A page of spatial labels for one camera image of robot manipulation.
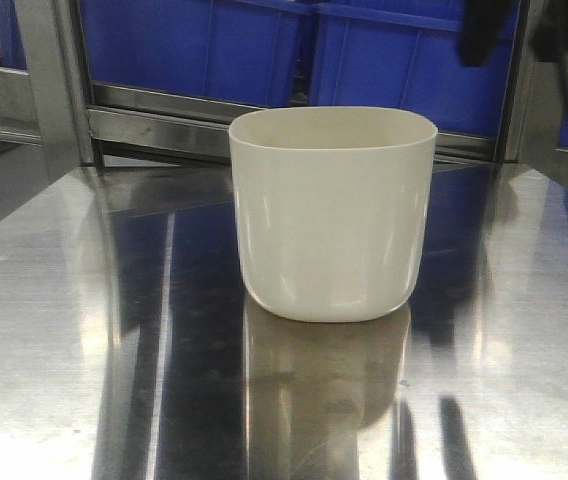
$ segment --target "ceramic cup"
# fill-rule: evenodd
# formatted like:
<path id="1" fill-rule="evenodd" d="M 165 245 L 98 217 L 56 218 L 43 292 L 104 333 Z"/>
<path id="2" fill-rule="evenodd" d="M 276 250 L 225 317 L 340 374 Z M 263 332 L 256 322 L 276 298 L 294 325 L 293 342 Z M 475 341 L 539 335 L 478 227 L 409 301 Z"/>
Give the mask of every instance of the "ceramic cup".
<path id="1" fill-rule="evenodd" d="M 437 128 L 379 107 L 269 109 L 229 128 L 242 277 L 308 322 L 381 317 L 419 268 Z"/>

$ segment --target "cup rim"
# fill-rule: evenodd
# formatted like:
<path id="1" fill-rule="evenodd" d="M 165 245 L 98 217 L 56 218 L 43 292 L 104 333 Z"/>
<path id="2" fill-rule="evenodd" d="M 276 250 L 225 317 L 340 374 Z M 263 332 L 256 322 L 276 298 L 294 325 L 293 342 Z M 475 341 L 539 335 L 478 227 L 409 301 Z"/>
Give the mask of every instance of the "cup rim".
<path id="1" fill-rule="evenodd" d="M 401 115 L 405 115 L 407 117 L 413 117 L 413 118 L 418 118 L 420 121 L 424 122 L 424 125 L 426 127 L 426 129 L 430 129 L 430 133 L 424 135 L 424 137 L 415 140 L 413 142 L 406 142 L 406 143 L 395 143 L 395 144 L 389 144 L 389 145 L 375 145 L 375 146 L 370 146 L 370 147 L 332 147 L 332 148 L 304 148 L 304 147 L 274 147 L 274 146 L 268 146 L 268 145 L 261 145 L 259 143 L 254 143 L 254 142 L 249 142 L 247 140 L 243 140 L 241 139 L 237 133 L 236 130 L 238 128 L 238 125 L 244 121 L 246 121 L 247 118 L 249 117 L 253 117 L 253 116 L 266 116 L 266 115 L 278 115 L 278 112 L 281 111 L 286 111 L 286 112 L 290 112 L 290 111 L 294 111 L 294 110 L 361 110 L 361 111 L 386 111 L 386 112 L 394 112 L 394 113 L 399 113 Z M 437 126 L 430 121 L 428 118 L 426 118 L 423 115 L 420 115 L 419 113 L 416 112 L 412 112 L 410 110 L 404 110 L 401 108 L 391 108 L 391 107 L 375 107 L 375 106 L 306 106 L 306 107 L 282 107 L 282 108 L 267 108 L 267 109 L 263 109 L 263 110 L 258 110 L 255 112 L 249 112 L 249 113 L 245 113 L 243 115 L 240 115 L 239 117 L 236 117 L 231 124 L 229 125 L 228 128 L 228 135 L 230 140 L 232 140 L 233 142 L 236 142 L 238 144 L 242 144 L 242 145 L 246 145 L 252 148 L 260 148 L 260 149 L 264 149 L 264 150 L 272 150 L 272 151 L 286 151 L 286 152 L 290 152 L 290 151 L 295 151 L 295 152 L 334 152 L 334 151 L 375 151 L 375 150 L 388 150 L 388 149 L 397 149 L 397 148 L 407 148 L 407 147 L 412 147 L 412 146 L 417 146 L 420 144 L 424 144 L 424 143 L 429 143 L 431 142 L 435 137 L 437 137 L 437 134 L 439 133 Z"/>

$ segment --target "stainless steel table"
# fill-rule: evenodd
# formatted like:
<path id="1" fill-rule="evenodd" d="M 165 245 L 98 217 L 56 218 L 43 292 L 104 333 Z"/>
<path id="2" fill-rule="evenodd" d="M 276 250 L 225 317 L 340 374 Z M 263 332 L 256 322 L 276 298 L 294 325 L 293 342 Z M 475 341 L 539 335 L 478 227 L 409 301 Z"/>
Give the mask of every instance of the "stainless steel table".
<path id="1" fill-rule="evenodd" d="M 76 170 L 0 223 L 0 478 L 568 479 L 568 191 L 438 167 L 387 317 L 245 298 L 227 169 Z"/>

